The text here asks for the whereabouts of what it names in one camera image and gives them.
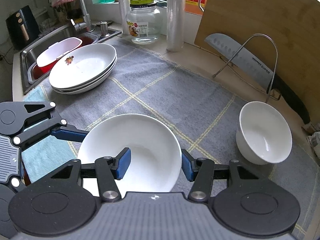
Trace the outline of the white bowl front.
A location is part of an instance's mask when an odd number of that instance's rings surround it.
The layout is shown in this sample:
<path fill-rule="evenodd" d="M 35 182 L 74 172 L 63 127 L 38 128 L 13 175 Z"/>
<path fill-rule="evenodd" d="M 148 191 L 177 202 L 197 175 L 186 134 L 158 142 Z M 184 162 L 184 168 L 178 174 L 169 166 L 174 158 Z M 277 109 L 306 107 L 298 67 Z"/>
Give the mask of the white bowl front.
<path fill-rule="evenodd" d="M 121 114 L 101 122 L 81 143 L 78 159 L 92 164 L 101 157 L 120 160 L 116 180 L 119 192 L 170 192 L 182 166 L 180 144 L 162 122 L 142 114 Z"/>

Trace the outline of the white bowl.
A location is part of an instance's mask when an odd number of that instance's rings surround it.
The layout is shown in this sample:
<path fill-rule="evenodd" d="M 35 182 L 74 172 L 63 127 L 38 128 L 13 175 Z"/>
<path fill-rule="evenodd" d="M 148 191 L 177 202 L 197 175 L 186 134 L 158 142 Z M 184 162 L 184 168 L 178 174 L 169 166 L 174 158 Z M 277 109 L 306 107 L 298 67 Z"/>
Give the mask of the white bowl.
<path fill-rule="evenodd" d="M 116 180 L 119 192 L 170 192 L 182 166 L 180 144 L 162 122 L 142 114 L 121 114 L 101 122 L 81 143 L 78 159 L 92 164 L 101 157 L 120 160 Z"/>
<path fill-rule="evenodd" d="M 251 101 L 240 111 L 236 144 L 250 163 L 278 164 L 291 153 L 292 134 L 284 117 L 274 107 Z"/>

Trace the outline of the white plate back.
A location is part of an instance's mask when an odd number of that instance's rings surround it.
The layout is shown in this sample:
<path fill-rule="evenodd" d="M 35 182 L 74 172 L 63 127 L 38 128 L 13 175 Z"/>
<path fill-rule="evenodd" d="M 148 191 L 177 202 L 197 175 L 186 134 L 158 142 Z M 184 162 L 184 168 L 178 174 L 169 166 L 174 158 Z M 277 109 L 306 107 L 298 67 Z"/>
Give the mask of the white plate back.
<path fill-rule="evenodd" d="M 49 83 L 56 89 L 83 85 L 106 72 L 116 56 L 116 49 L 109 44 L 80 47 L 57 61 L 50 71 Z"/>

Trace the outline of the white plate with stain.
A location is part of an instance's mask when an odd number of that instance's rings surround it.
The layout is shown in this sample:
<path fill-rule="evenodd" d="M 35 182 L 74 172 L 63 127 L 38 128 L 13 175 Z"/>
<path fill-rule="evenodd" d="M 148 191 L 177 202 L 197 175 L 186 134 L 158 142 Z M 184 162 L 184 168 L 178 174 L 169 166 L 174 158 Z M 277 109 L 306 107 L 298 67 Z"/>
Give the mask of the white plate with stain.
<path fill-rule="evenodd" d="M 112 59 L 98 57 L 74 57 L 65 60 L 65 66 L 58 65 L 49 75 L 51 87 L 66 94 L 88 91 L 102 83 L 114 68 L 118 57 Z"/>

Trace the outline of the chrome kitchen faucet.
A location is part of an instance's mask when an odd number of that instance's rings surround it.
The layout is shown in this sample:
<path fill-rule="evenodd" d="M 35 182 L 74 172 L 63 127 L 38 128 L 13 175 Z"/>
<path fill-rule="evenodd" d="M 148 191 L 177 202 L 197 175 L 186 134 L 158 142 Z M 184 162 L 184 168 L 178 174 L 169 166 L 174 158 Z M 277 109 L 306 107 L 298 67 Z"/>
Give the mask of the chrome kitchen faucet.
<path fill-rule="evenodd" d="M 87 11 L 85 1 L 84 0 L 77 0 L 80 9 L 81 9 L 81 16 L 82 16 L 82 22 L 76 23 L 74 19 L 71 19 L 71 24 L 75 28 L 76 31 L 81 32 L 82 30 L 85 30 L 88 33 L 91 33 L 94 28 L 92 26 L 90 15 Z"/>

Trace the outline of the red wash basin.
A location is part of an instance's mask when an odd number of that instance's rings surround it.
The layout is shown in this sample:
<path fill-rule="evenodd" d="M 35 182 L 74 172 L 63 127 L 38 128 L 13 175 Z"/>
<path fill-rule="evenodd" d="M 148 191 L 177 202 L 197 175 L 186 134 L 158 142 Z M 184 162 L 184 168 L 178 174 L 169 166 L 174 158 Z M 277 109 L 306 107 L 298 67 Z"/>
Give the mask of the red wash basin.
<path fill-rule="evenodd" d="M 96 40 L 95 36 L 81 34 L 79 37 L 65 38 L 60 42 L 56 42 L 37 57 L 36 62 L 30 68 L 31 76 L 34 80 L 39 79 L 41 76 L 49 72 L 57 61 L 67 53 L 85 45 L 92 44 Z"/>

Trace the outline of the grey checked dish mat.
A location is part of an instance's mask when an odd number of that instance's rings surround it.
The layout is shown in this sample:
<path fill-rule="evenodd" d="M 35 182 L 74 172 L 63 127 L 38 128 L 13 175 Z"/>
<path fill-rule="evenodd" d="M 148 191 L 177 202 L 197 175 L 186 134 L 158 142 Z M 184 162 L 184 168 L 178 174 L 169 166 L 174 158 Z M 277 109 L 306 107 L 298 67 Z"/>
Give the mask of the grey checked dish mat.
<path fill-rule="evenodd" d="M 118 62 L 98 87 L 78 95 L 53 91 L 49 78 L 32 89 L 24 101 L 53 101 L 63 119 L 90 131 L 118 114 L 149 115 L 166 124 L 181 148 L 195 158 L 226 164 L 239 159 L 290 191 L 301 213 L 293 234 L 307 239 L 319 200 L 319 166 L 295 141 L 289 157 L 277 165 L 253 165 L 236 145 L 239 113 L 246 101 L 214 81 L 127 41 L 111 41 Z M 49 136 L 22 153 L 31 182 L 78 155 L 79 143 Z"/>

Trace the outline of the white colander basket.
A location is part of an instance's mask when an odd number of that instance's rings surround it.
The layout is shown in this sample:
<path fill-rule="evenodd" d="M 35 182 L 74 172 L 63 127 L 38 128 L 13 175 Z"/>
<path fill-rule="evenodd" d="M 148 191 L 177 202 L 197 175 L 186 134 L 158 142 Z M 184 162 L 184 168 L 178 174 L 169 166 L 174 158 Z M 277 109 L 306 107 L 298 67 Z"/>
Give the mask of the white colander basket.
<path fill-rule="evenodd" d="M 69 52 L 79 48 L 82 45 L 82 40 L 77 37 L 66 38 L 60 42 L 49 46 L 36 59 L 39 67 L 46 67 L 61 59 Z"/>

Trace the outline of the black air fryer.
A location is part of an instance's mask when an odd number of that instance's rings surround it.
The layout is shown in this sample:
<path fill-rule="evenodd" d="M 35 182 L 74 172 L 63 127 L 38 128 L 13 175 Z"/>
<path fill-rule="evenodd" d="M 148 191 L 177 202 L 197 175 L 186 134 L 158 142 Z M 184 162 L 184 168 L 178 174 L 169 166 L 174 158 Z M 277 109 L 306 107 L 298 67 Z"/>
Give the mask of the black air fryer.
<path fill-rule="evenodd" d="M 28 5 L 11 14 L 5 22 L 16 50 L 25 48 L 39 37 L 39 26 Z"/>

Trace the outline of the soap dispenser pump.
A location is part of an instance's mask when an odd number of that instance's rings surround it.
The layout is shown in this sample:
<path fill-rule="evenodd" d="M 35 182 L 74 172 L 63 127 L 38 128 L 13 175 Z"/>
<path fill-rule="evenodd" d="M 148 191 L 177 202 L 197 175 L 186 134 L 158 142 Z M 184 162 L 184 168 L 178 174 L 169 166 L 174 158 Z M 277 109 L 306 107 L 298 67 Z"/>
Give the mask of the soap dispenser pump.
<path fill-rule="evenodd" d="M 100 22 L 100 32 L 101 37 L 106 37 L 108 35 L 108 23 L 106 21 Z"/>

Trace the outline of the white plastic bag package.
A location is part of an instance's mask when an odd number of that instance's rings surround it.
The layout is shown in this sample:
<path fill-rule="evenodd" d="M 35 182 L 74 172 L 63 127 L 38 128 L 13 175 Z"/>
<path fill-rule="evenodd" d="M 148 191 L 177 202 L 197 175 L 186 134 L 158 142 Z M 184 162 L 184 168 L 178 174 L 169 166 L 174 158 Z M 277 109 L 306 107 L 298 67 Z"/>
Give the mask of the white plastic bag package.
<path fill-rule="evenodd" d="M 320 131 L 313 133 L 313 135 L 311 136 L 308 136 L 308 142 L 317 157 L 320 158 Z"/>

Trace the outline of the glass jar yellow lid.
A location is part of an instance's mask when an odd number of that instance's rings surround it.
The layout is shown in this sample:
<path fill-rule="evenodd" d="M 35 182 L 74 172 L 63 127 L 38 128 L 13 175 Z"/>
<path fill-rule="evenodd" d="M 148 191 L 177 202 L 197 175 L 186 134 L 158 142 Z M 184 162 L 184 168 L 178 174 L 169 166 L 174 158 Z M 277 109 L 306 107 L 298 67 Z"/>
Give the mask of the glass jar yellow lid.
<path fill-rule="evenodd" d="M 135 44 L 156 42 L 160 35 L 162 16 L 155 0 L 130 0 L 126 15 L 131 40 Z"/>

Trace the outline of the bamboo cutting board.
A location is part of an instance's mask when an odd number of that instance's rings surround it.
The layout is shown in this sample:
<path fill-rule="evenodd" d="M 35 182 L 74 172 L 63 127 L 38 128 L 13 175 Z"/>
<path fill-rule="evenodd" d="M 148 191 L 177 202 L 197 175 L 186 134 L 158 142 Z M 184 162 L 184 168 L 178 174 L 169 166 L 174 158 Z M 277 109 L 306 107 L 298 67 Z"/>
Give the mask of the bamboo cutting board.
<path fill-rule="evenodd" d="M 208 0 L 195 38 L 223 33 L 256 55 L 319 121 L 319 2 L 317 0 Z"/>

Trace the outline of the plastic wrap roll tall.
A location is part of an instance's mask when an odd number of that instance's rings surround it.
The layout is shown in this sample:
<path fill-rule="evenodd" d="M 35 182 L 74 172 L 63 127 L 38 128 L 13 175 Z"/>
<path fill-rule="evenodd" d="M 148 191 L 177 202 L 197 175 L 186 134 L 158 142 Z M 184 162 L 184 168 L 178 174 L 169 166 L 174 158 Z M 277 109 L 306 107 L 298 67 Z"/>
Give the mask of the plastic wrap roll tall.
<path fill-rule="evenodd" d="M 167 0 L 167 50 L 180 51 L 184 43 L 185 0 Z"/>

